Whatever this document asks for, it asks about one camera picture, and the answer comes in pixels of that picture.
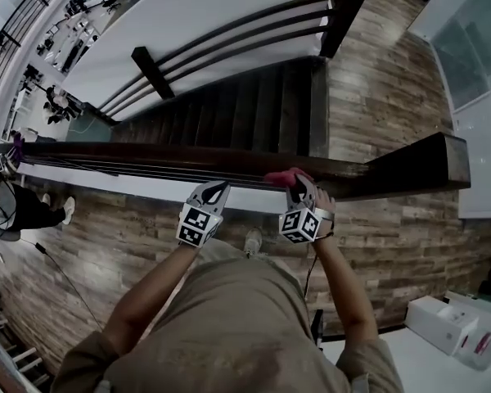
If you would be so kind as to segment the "black hip-mounted device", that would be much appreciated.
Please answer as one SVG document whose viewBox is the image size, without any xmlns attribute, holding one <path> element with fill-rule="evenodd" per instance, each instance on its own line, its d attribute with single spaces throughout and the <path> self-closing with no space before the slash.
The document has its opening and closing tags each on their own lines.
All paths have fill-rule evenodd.
<svg viewBox="0 0 491 393">
<path fill-rule="evenodd" d="M 318 309 L 313 317 L 313 321 L 310 329 L 311 329 L 313 341 L 319 350 L 322 349 L 321 344 L 323 338 L 323 328 L 324 328 L 323 310 Z"/>
</svg>

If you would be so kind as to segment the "dark wooden stair banister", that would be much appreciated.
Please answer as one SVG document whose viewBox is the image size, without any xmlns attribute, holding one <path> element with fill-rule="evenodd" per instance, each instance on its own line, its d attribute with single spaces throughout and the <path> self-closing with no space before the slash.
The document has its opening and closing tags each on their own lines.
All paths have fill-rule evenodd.
<svg viewBox="0 0 491 393">
<path fill-rule="evenodd" d="M 119 123 L 249 70 L 333 57 L 364 0 L 141 0 L 92 46 L 66 88 Z"/>
</svg>

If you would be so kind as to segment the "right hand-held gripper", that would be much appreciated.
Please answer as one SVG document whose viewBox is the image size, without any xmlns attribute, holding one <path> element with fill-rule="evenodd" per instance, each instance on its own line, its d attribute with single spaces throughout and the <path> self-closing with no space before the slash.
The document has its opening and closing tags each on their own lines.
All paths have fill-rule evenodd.
<svg viewBox="0 0 491 393">
<path fill-rule="evenodd" d="M 315 185 L 305 175 L 297 174 L 297 189 L 286 189 L 287 212 L 279 215 L 279 233 L 292 243 L 314 242 L 322 221 L 334 227 L 334 215 L 315 206 Z"/>
</svg>

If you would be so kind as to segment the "person's left shoe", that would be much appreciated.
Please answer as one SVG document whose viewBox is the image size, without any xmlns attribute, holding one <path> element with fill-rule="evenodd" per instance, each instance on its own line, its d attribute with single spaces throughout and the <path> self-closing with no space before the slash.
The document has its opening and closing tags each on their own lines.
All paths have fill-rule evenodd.
<svg viewBox="0 0 491 393">
<path fill-rule="evenodd" d="M 263 243 L 262 233 L 258 228 L 252 228 L 245 236 L 244 252 L 250 258 L 260 253 Z"/>
</svg>

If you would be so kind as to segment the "white cardboard box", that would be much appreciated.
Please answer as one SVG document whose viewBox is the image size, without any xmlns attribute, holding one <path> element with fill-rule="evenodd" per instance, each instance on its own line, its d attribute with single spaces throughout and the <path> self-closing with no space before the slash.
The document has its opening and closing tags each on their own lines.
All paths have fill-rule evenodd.
<svg viewBox="0 0 491 393">
<path fill-rule="evenodd" d="M 465 337 L 474 331 L 479 315 L 431 296 L 408 303 L 405 326 L 448 356 L 455 354 Z"/>
</svg>

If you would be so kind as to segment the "person's right hand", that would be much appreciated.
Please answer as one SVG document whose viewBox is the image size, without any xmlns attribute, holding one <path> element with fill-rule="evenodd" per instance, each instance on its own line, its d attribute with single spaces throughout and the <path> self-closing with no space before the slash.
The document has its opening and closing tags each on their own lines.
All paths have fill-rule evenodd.
<svg viewBox="0 0 491 393">
<path fill-rule="evenodd" d="M 314 189 L 316 207 L 334 214 L 336 212 L 335 200 L 324 189 L 320 187 L 315 187 Z"/>
</svg>

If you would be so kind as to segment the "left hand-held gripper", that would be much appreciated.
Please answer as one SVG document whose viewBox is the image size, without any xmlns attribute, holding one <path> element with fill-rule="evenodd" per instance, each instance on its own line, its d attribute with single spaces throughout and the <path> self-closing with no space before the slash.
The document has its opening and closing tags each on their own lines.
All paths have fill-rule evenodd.
<svg viewBox="0 0 491 393">
<path fill-rule="evenodd" d="M 176 239 L 190 246 L 203 246 L 222 223 L 223 213 L 231 191 L 224 180 L 210 181 L 198 185 L 183 204 L 179 214 Z M 195 206 L 212 206 L 212 215 Z"/>
</svg>

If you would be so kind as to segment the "person's right forearm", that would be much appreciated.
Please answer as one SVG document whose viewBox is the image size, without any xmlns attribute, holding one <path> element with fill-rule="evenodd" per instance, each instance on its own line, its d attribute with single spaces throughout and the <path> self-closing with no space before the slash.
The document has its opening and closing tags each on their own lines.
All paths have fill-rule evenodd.
<svg viewBox="0 0 491 393">
<path fill-rule="evenodd" d="M 331 225 L 329 220 L 321 222 L 312 246 L 326 274 L 346 344 L 374 341 L 378 331 L 372 303 L 358 275 L 337 246 Z"/>
</svg>

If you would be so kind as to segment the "dark wooden staircase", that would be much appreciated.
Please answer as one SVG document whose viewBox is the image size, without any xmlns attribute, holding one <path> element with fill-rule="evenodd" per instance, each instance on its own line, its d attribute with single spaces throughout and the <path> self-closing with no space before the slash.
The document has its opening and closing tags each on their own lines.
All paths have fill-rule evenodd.
<svg viewBox="0 0 491 393">
<path fill-rule="evenodd" d="M 116 125 L 110 140 L 325 157 L 327 120 L 327 63 L 309 56 L 160 103 Z"/>
</svg>

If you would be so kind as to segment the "person's left forearm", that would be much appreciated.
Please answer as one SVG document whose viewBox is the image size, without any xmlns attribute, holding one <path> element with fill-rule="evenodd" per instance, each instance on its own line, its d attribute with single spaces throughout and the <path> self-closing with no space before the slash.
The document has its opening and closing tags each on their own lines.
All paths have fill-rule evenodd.
<svg viewBox="0 0 491 393">
<path fill-rule="evenodd" d="M 139 342 L 199 251 L 194 246 L 178 246 L 121 298 L 102 330 L 118 355 L 126 355 Z"/>
</svg>

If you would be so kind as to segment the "person's beige trousers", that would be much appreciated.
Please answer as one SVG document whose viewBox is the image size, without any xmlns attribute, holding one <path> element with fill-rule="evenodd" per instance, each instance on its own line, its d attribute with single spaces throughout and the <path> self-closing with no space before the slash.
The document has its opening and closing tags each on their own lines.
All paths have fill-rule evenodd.
<svg viewBox="0 0 491 393">
<path fill-rule="evenodd" d="M 229 260 L 257 260 L 263 261 L 266 264 L 275 265 L 276 263 L 270 260 L 266 255 L 261 252 L 248 258 L 244 252 L 244 247 L 238 249 L 227 242 L 219 239 L 210 239 L 201 248 L 194 269 L 207 267 L 209 265 L 218 264 Z"/>
</svg>

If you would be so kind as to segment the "dark wooden railing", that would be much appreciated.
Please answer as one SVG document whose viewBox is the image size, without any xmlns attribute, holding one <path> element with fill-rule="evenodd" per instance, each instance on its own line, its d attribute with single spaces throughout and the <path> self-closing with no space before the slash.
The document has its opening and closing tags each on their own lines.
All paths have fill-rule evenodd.
<svg viewBox="0 0 491 393">
<path fill-rule="evenodd" d="M 13 143 L 0 143 L 7 153 Z M 471 187 L 466 141 L 445 133 L 365 163 L 227 148 L 117 142 L 24 142 L 18 174 L 109 192 L 180 200 L 195 183 L 222 179 L 237 189 L 277 192 L 264 176 L 292 167 L 338 201 Z"/>
</svg>

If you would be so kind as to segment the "clear plastic box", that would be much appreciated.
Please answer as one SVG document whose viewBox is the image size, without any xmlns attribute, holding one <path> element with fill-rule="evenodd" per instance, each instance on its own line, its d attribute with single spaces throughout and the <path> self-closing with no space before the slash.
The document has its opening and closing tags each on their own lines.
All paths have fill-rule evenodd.
<svg viewBox="0 0 491 393">
<path fill-rule="evenodd" d="M 477 327 L 469 332 L 454 357 L 469 368 L 485 371 L 491 365 L 491 331 Z"/>
</svg>

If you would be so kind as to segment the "red cloth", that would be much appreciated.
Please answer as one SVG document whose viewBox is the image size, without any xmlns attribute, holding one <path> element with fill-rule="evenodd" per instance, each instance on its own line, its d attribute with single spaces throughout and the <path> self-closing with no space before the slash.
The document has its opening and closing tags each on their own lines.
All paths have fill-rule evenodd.
<svg viewBox="0 0 491 393">
<path fill-rule="evenodd" d="M 264 176 L 266 183 L 271 183 L 277 187 L 296 187 L 297 178 L 305 177 L 309 182 L 314 183 L 313 178 L 299 168 L 292 167 L 282 172 L 271 172 Z"/>
</svg>

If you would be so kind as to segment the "white metal rack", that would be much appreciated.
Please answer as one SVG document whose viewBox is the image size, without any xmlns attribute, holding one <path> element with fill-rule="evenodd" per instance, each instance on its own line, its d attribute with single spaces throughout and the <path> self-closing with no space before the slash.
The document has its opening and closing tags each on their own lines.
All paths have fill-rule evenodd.
<svg viewBox="0 0 491 393">
<path fill-rule="evenodd" d="M 43 369 L 38 350 L 14 341 L 7 325 L 8 320 L 0 315 L 0 364 L 25 393 L 43 393 L 41 388 L 50 381 L 50 375 Z"/>
</svg>

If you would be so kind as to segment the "person's olive shirt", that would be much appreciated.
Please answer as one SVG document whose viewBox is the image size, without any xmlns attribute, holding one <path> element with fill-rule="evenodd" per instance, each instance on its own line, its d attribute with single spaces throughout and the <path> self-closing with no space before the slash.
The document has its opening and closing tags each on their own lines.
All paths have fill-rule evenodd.
<svg viewBox="0 0 491 393">
<path fill-rule="evenodd" d="M 52 393 L 403 393 L 385 341 L 332 363 L 297 284 L 262 260 L 204 264 L 125 356 L 94 332 L 65 356 Z"/>
</svg>

